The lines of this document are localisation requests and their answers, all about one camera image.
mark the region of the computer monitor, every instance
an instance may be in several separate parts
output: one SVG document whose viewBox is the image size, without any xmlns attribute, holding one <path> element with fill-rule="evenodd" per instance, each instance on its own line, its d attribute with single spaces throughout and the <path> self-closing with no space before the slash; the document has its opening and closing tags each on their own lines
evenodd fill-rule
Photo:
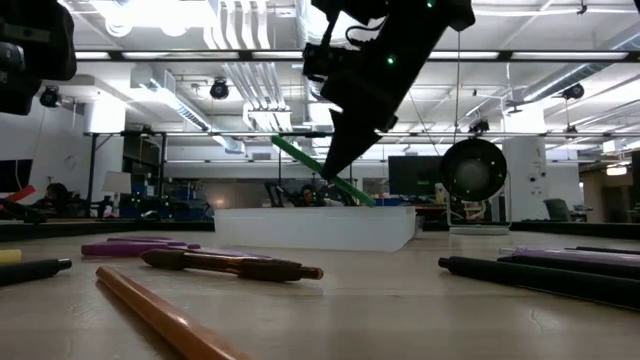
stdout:
<svg viewBox="0 0 640 360">
<path fill-rule="evenodd" d="M 29 185 L 33 160 L 0 161 L 0 193 L 13 193 Z"/>
<path fill-rule="evenodd" d="M 440 156 L 389 156 L 389 193 L 435 195 L 440 181 Z"/>
</svg>

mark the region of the white container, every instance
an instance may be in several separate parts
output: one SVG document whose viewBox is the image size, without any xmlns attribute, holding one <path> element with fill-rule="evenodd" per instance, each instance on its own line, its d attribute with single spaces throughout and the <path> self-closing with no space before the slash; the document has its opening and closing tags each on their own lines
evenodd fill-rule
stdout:
<svg viewBox="0 0 640 360">
<path fill-rule="evenodd" d="M 414 207 L 216 210 L 221 245 L 397 251 L 415 233 Z"/>
</svg>

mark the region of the wooden table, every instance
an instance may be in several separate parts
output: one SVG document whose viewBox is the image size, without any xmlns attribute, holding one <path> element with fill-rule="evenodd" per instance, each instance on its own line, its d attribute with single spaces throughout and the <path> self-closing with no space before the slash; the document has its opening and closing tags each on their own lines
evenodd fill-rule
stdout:
<svg viewBox="0 0 640 360">
<path fill-rule="evenodd" d="M 169 236 L 197 242 L 212 235 Z M 0 244 L 21 248 L 27 259 L 74 261 L 72 269 L 54 278 L 0 288 L 0 358 L 178 358 L 96 285 L 94 272 L 103 264 L 194 315 L 256 359 L 640 358 L 640 314 L 455 277 L 437 267 L 442 256 L 495 258 L 499 247 L 517 244 L 640 249 L 637 242 L 428 233 L 396 253 L 251 249 L 321 266 L 326 273 L 321 281 L 271 284 L 157 270 L 138 260 L 81 260 L 80 244 L 105 237 Z"/>
</svg>

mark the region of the brown pen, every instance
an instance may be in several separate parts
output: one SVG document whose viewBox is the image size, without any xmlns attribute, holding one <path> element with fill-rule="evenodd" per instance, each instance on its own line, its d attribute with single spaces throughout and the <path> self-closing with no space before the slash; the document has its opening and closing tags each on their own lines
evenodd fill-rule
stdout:
<svg viewBox="0 0 640 360">
<path fill-rule="evenodd" d="M 274 258 L 227 256 L 181 249 L 154 249 L 144 252 L 140 257 L 147 264 L 163 269 L 211 270 L 264 281 L 320 280 L 324 276 L 320 268 Z"/>
</svg>

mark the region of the cable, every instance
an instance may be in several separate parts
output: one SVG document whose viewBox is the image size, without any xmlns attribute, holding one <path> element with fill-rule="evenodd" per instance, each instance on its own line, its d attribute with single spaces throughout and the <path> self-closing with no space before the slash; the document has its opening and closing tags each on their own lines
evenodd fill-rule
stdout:
<svg viewBox="0 0 640 360">
<path fill-rule="evenodd" d="M 424 121 L 422 121 L 422 116 L 420 116 L 420 111 L 418 110 L 418 106 L 416 105 L 416 102 L 413 100 L 413 95 L 411 95 L 411 90 L 409 90 L 409 99 L 411 99 L 413 108 L 416 109 L 416 115 L 418 115 L 418 119 L 420 119 L 420 123 L 422 124 L 424 131 L 427 133 L 429 142 L 431 143 L 431 145 L 433 145 L 433 149 L 436 151 L 436 155 L 440 156 L 440 152 L 438 151 L 438 147 L 436 146 L 436 143 L 433 141 L 433 139 L 431 139 L 431 135 L 429 135 L 429 129 L 427 129 L 427 125 L 425 125 Z"/>
<path fill-rule="evenodd" d="M 458 134 L 458 111 L 460 108 L 460 32 L 458 32 L 458 65 L 456 75 L 456 118 L 453 122 L 453 143 L 456 143 L 456 135 Z"/>
</svg>

